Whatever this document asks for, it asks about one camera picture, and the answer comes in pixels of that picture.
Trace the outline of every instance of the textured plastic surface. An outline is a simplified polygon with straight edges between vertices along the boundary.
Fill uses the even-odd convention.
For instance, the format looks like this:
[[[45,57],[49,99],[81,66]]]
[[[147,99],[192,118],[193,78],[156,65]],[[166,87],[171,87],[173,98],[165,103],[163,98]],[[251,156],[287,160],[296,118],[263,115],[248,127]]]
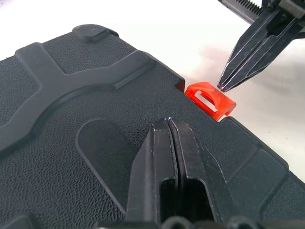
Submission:
[[[0,62],[0,227],[24,212],[41,228],[123,220],[99,177],[130,172],[150,124],[162,117],[190,125],[220,165],[244,215],[305,218],[305,185],[276,153],[233,118],[214,121],[183,94],[184,80],[150,55],[113,32],[92,33],[88,40],[86,31],[31,44]],[[75,143],[94,119],[113,123],[136,150],[118,152],[109,142],[89,167]],[[98,164],[107,175],[95,176]],[[116,198],[124,199],[126,189],[115,190]]]

